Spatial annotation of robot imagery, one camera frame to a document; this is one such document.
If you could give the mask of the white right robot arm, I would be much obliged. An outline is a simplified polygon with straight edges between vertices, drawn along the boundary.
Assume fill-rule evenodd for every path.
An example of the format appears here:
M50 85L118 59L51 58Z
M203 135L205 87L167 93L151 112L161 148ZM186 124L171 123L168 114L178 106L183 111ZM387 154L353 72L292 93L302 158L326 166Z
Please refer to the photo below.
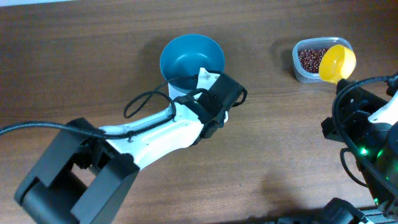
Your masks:
M397 219L397 75L336 84L331 116L322 123L326 139L345 143L344 170L366 187L377 209Z

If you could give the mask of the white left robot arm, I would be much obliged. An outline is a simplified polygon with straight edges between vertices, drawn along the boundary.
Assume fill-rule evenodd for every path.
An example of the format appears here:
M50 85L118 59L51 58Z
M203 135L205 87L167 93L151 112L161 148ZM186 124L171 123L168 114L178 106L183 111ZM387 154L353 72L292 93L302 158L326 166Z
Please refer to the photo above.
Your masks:
M37 223L111 223L142 169L210 138L248 94L224 73L204 70L193 80L194 89L170 98L166 109L131 123L96 128L78 118L10 126L58 130L15 201Z

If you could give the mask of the yellow plastic scoop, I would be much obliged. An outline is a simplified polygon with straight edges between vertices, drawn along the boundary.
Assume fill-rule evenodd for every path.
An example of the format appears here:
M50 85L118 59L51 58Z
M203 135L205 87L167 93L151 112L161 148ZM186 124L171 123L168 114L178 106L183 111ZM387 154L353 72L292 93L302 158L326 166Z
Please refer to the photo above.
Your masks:
M344 45L334 45L324 54L319 65L319 77L324 82L337 84L347 79L356 66L356 56L353 50Z

